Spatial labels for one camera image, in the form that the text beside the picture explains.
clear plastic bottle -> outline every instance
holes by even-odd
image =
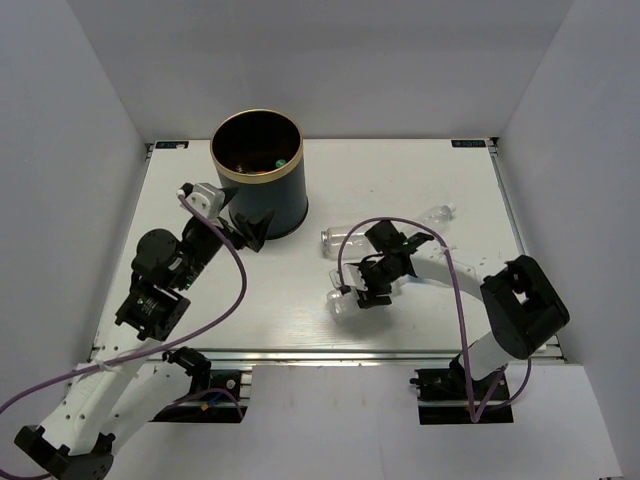
[[[442,233],[447,228],[449,222],[453,219],[453,212],[456,211],[455,205],[438,205],[437,207],[431,207],[428,210],[422,212],[414,220],[421,223],[425,227],[429,227],[435,230],[437,233]],[[422,231],[421,229],[414,227],[413,225],[406,225],[400,229],[407,237],[415,235]]]
[[[335,259],[338,258],[338,251],[340,250],[340,245],[344,241],[349,230],[353,228],[351,226],[342,226],[342,227],[330,227],[325,231],[321,232],[320,237],[322,241],[322,251],[329,258]],[[367,237],[364,236],[364,232],[370,228],[370,225],[363,226],[362,228],[356,230],[347,240],[347,244],[344,246],[344,252],[342,254],[344,260],[353,260],[356,258],[365,257],[373,252],[373,248],[367,240]]]
[[[442,233],[449,221],[453,218],[453,212],[455,212],[456,208],[453,205],[438,205],[436,207],[432,207],[428,210],[422,212],[418,217],[414,220],[422,225],[432,228],[438,233]],[[325,231],[321,232],[320,238],[322,242],[322,251],[324,254],[332,259],[338,257],[338,251],[340,250],[340,245],[344,241],[349,230],[353,228],[352,226],[341,226],[341,227],[330,227]],[[359,228],[349,237],[347,244],[344,247],[343,259],[344,260],[354,260],[360,259],[366,255],[370,255],[375,253],[373,247],[367,240],[367,237],[364,236],[364,233],[371,228],[371,225],[364,225],[362,228]],[[416,228],[412,225],[405,225],[404,228],[400,228],[400,231],[403,232],[407,237],[414,235],[416,232],[420,231],[419,228]]]

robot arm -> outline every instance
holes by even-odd
[[[178,193],[235,248],[261,249],[273,211],[257,220],[236,216],[235,230],[218,217],[234,190],[185,184]],[[100,370],[81,376],[40,425],[23,427],[16,445],[55,478],[101,480],[113,455],[144,423],[188,393],[199,383],[197,376],[208,379],[210,362],[183,347],[169,355],[149,380],[123,395],[148,356],[114,366],[105,362],[161,346],[190,305],[178,291],[191,287],[221,246],[222,241],[195,217],[187,222],[180,240],[163,229],[145,234],[131,264],[129,295],[92,362]]]
[[[424,245],[434,239],[431,235],[417,233],[406,238],[389,221],[377,223],[365,235],[380,256],[345,265],[342,279],[332,275],[336,289],[327,297],[335,318],[390,305],[393,285],[405,275],[452,285],[440,246]],[[491,332],[469,347],[474,381],[485,382],[510,361],[529,358],[569,321],[567,309],[531,257],[522,255],[505,267],[456,250],[453,263],[460,289],[485,304],[491,325]],[[451,362],[450,370],[463,389],[461,355]]]

black cylindrical bin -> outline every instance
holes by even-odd
[[[275,209],[267,239],[300,226],[309,204],[304,182],[302,133],[285,115],[248,110],[225,120],[211,137],[211,156],[223,187],[239,187],[229,204],[251,218]]]

white tabletop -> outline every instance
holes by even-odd
[[[227,321],[192,340],[199,349],[242,351],[451,352],[460,348],[453,293],[438,285],[409,283],[391,307],[372,309],[343,325],[325,309],[336,264],[323,258],[320,231],[379,215],[415,217],[434,205],[454,203],[456,218],[444,236],[479,256],[518,255],[489,153],[452,148],[449,140],[307,140],[304,145],[309,214],[302,226],[256,254],[241,252],[249,288]],[[130,264],[139,238],[154,228],[177,237],[189,219],[175,191],[184,182],[219,185],[208,142],[153,152],[135,216],[101,317],[97,342],[113,325],[127,296]],[[225,311],[240,277],[223,250],[185,296],[189,310],[171,339]],[[464,298],[470,340],[485,334],[484,306]]]

cable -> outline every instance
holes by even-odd
[[[413,220],[407,220],[405,218],[374,217],[374,218],[369,218],[368,220],[363,220],[362,222],[356,224],[351,230],[349,230],[347,235],[344,237],[342,244],[340,245],[340,250],[338,250],[338,276],[340,278],[340,283],[344,285],[344,277],[342,275],[342,253],[344,252],[344,247],[347,244],[347,240],[349,240],[351,235],[353,235],[355,231],[358,228],[362,227],[363,225],[366,225],[368,223],[373,223],[373,222],[382,222],[382,221],[404,223],[404,224],[412,225],[416,228],[419,228],[420,230],[424,230],[428,234],[432,235],[442,247],[445,259],[447,260],[447,267],[449,268],[449,274],[451,275],[451,286],[453,287],[453,295],[456,301],[456,310],[458,311],[458,323],[460,325],[460,343],[462,344],[462,360],[464,364],[465,388],[467,391],[467,398],[469,400],[469,415],[473,423],[478,423],[478,421],[480,420],[480,416],[482,415],[482,412],[484,412],[484,409],[487,406],[487,403],[491,399],[491,395],[493,395],[493,392],[498,387],[498,384],[504,377],[504,367],[499,370],[498,375],[496,375],[495,380],[489,387],[487,394],[482,399],[482,401],[478,405],[478,409],[476,410],[475,398],[473,394],[473,380],[471,379],[471,368],[470,368],[471,362],[469,360],[469,342],[467,340],[467,327],[464,323],[464,311],[462,308],[462,294],[460,290],[460,283],[458,282],[458,276],[456,275],[455,266],[453,265],[453,258],[451,257],[451,251],[449,250],[449,246],[447,245],[447,242],[445,242],[444,238],[442,238],[438,232],[430,229],[429,227],[426,227],[421,223],[414,222]]]
[[[208,408],[211,408],[215,405],[215,403],[218,401],[218,399],[222,396],[221,393],[218,393],[215,397],[213,397],[211,400],[209,400],[206,405]]]
[[[231,314],[233,312],[236,311],[236,309],[240,306],[240,303],[242,302],[242,300],[244,299],[246,293],[247,293],[247,271],[244,268],[244,265],[242,264],[242,260],[240,259],[240,256],[238,255],[238,252],[236,252],[236,249],[233,247],[233,245],[231,244],[231,242],[227,239],[227,237],[225,237],[222,232],[220,232],[220,230],[218,230],[217,227],[215,227],[206,217],[204,217],[203,215],[201,215],[198,211],[196,211],[185,199],[183,194],[178,195],[178,200],[180,200],[180,203],[182,204],[182,206],[189,212],[191,213],[191,215],[193,215],[194,217],[196,217],[198,220],[200,220],[202,223],[204,223],[214,234],[216,237],[218,237],[218,239],[224,244],[225,247],[227,247],[227,249],[229,250],[229,253],[231,253],[231,256],[233,257],[233,259],[236,262],[236,265],[238,266],[238,270],[240,271],[240,278],[242,281],[242,285],[240,286],[240,293],[238,294],[238,298],[236,298],[236,301],[233,302],[233,304],[231,305],[231,307],[229,307],[229,309],[224,312],[222,315],[220,315],[218,318],[216,318],[215,320],[209,322],[208,324],[206,324],[204,327],[201,327],[187,335],[185,335],[184,337],[178,338],[177,340],[174,340],[172,342],[166,343],[164,345],[159,345],[157,347],[154,348],[150,348],[148,350],[143,350],[140,352],[136,352],[136,353],[131,353],[128,355],[123,355],[121,357],[117,357],[117,358],[112,358],[110,360],[106,360],[104,362],[104,365],[108,366],[108,367],[113,367],[115,365],[120,365],[122,363],[125,362],[129,362],[131,360],[137,360],[138,358],[143,358],[143,357],[148,357],[150,355],[154,355],[156,353],[160,353],[160,352],[164,352],[167,350],[172,349],[173,347],[180,345],[181,343],[184,342],[188,342],[189,340],[202,335],[203,333],[211,330],[213,327],[215,327],[216,325],[218,325],[219,323],[223,322],[224,320],[226,320],[227,318],[229,318],[229,316],[231,316]],[[43,390],[47,387],[50,387],[52,385],[56,385],[58,383],[62,383],[62,382],[66,382],[67,380],[70,380],[72,378],[78,377],[80,375],[90,375],[93,373],[96,373],[100,371],[100,366],[98,365],[91,365],[88,367],[84,367],[81,368],[79,370],[73,370],[69,373],[65,373],[63,375],[59,375],[57,377],[54,377],[50,380],[47,380],[45,382],[39,383],[38,385],[34,385],[33,387],[27,388],[26,390],[18,393],[17,395],[11,397],[9,400],[7,400],[2,406],[0,406],[0,415],[2,415],[9,407],[11,407],[13,404],[15,404],[16,402],[22,400],[23,398],[39,392],[40,390]],[[34,476],[34,477],[22,477],[19,475],[13,475],[9,472],[6,472],[5,470],[0,468],[0,478],[4,478],[6,480],[44,480],[45,478],[49,478],[50,475],[46,474],[46,475],[38,475],[38,476]]]
[[[505,400],[504,402],[498,404],[498,405],[493,405],[491,407],[487,407],[487,410],[493,411],[493,410],[498,410],[500,408],[504,408],[504,407],[508,407],[509,405],[511,405],[513,402],[516,401],[516,399],[522,395],[522,392],[524,392],[524,389],[526,388],[527,384],[529,383],[529,378],[531,378],[531,369],[533,368],[533,362],[531,361],[531,357],[527,358],[527,371],[524,374],[524,380],[522,380],[522,383],[520,384],[520,388],[518,388],[518,390],[516,391],[516,393],[514,393],[511,398]]]

